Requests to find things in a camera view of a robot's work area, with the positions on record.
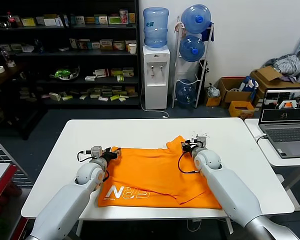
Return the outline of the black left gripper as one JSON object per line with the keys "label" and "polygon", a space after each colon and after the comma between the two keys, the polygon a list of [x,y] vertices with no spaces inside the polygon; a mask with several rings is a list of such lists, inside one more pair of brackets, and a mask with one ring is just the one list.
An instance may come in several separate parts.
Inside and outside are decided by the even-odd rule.
{"label": "black left gripper", "polygon": [[115,160],[121,157],[121,148],[120,147],[113,147],[111,151],[105,151],[103,153],[103,158],[105,160]]}

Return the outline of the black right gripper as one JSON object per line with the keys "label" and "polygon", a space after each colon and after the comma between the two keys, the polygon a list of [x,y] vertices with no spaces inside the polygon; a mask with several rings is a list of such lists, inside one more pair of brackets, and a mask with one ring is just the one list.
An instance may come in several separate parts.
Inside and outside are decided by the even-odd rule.
{"label": "black right gripper", "polygon": [[182,151],[184,151],[185,153],[191,153],[193,148],[197,146],[197,142],[191,142],[189,139],[185,142],[181,142]]}

